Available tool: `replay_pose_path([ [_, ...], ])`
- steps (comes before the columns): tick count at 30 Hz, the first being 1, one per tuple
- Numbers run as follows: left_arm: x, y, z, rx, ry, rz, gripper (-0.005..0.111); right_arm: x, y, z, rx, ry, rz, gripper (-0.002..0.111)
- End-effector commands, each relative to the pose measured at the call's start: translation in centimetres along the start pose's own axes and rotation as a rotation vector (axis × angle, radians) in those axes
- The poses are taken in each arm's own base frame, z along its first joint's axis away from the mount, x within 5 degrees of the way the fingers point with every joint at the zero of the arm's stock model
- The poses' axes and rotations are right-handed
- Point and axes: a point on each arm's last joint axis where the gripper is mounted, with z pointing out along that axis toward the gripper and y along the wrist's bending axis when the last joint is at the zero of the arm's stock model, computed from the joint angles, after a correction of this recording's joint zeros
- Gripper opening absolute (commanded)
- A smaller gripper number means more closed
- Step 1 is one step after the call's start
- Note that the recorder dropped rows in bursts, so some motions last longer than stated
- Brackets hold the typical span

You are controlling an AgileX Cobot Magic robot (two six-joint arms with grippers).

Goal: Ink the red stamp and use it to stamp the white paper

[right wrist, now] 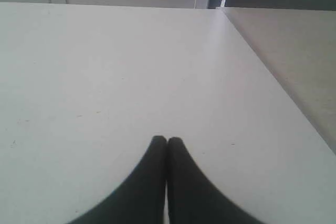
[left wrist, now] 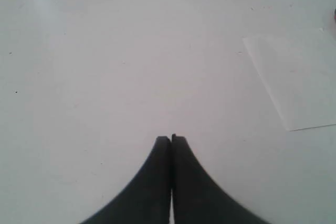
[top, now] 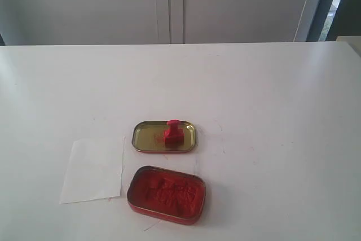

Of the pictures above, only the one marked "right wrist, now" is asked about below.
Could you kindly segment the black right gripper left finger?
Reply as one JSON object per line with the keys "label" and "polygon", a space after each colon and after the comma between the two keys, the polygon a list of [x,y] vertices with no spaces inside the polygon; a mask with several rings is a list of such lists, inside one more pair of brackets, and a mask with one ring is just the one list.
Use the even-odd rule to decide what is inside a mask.
{"label": "black right gripper left finger", "polygon": [[131,174],[71,223],[163,223],[167,140],[154,136]]}

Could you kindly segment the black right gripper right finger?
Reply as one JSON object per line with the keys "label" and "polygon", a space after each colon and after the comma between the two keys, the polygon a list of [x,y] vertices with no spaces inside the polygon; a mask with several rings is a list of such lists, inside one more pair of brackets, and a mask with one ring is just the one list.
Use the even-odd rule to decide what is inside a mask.
{"label": "black right gripper right finger", "polygon": [[167,143],[166,169],[170,223],[261,223],[208,180],[181,138]]}

